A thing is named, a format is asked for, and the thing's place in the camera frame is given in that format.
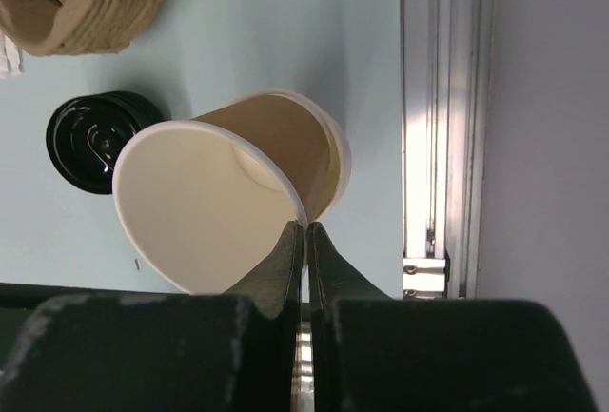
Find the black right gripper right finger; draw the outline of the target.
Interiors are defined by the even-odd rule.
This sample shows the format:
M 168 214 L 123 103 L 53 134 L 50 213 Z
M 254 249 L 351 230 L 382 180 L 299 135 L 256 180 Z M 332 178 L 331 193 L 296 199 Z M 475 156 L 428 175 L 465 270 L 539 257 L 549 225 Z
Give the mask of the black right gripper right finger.
M 338 251 L 326 229 L 314 222 L 306 230 L 314 401 L 317 411 L 339 411 L 344 395 L 341 355 L 344 349 L 338 304 L 387 301 L 390 296 L 372 284 Z

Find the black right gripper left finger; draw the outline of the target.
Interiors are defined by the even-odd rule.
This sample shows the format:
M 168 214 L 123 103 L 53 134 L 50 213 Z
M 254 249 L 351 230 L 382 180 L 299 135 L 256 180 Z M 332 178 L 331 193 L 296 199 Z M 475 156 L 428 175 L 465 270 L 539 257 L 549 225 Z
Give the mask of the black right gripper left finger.
M 229 289 L 246 312 L 240 337 L 237 411 L 289 411 L 301 324 L 305 231 L 285 225 L 276 245 Z

